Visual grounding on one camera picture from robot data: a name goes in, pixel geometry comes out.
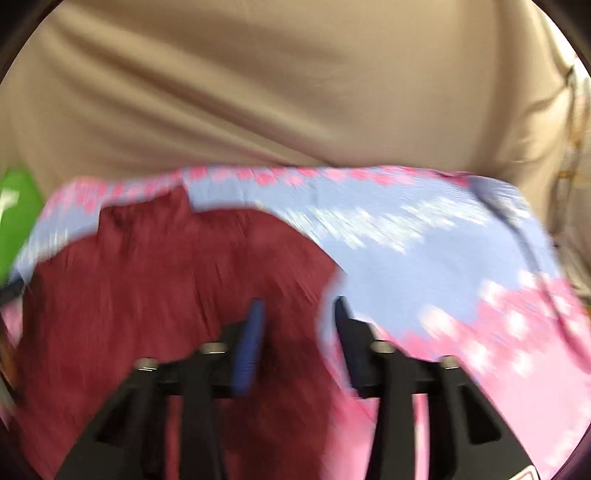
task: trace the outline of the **metal bolt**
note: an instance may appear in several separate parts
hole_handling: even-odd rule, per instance
[[[152,372],[158,369],[158,361],[155,358],[140,358],[134,364],[136,370]]]
[[[384,340],[376,340],[370,347],[376,353],[394,353],[396,351],[390,342]]]
[[[226,353],[228,347],[223,342],[210,342],[204,343],[201,346],[201,352],[205,355],[210,355],[212,353]]]
[[[442,364],[443,368],[450,369],[450,368],[459,368],[460,364],[457,362],[457,358],[452,355],[442,356],[439,359],[439,363]]]

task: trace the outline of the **dark red cloth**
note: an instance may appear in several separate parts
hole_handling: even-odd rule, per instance
[[[230,477],[320,477],[333,383],[317,346],[321,296],[335,263],[311,240],[252,209],[193,213],[178,187],[101,211],[96,235],[40,264],[24,297],[17,364],[20,448],[45,479],[126,378],[134,361],[172,361],[265,300],[252,393],[223,406]],[[167,477],[178,477],[178,414]]]

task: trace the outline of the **green object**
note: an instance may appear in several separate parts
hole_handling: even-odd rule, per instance
[[[0,181],[0,285],[43,209],[43,196],[25,170],[8,170]]]

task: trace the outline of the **pink and blue fabric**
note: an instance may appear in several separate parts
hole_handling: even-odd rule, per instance
[[[334,293],[410,355],[456,355],[550,480],[591,423],[591,335],[544,229],[503,182],[402,167],[205,168],[124,183],[77,180],[57,192],[14,266],[37,262],[97,228],[102,205],[184,184],[196,209],[252,205],[317,242],[345,272]],[[19,337],[18,306],[11,331]],[[343,395],[326,479],[362,480],[376,403],[349,391],[330,302],[319,338]],[[428,418],[415,399],[417,477],[426,478]]]

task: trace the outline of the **beige cloth wall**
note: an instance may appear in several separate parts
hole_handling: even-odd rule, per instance
[[[0,162],[466,170],[545,215],[569,62],[529,0],[65,0],[0,87]]]

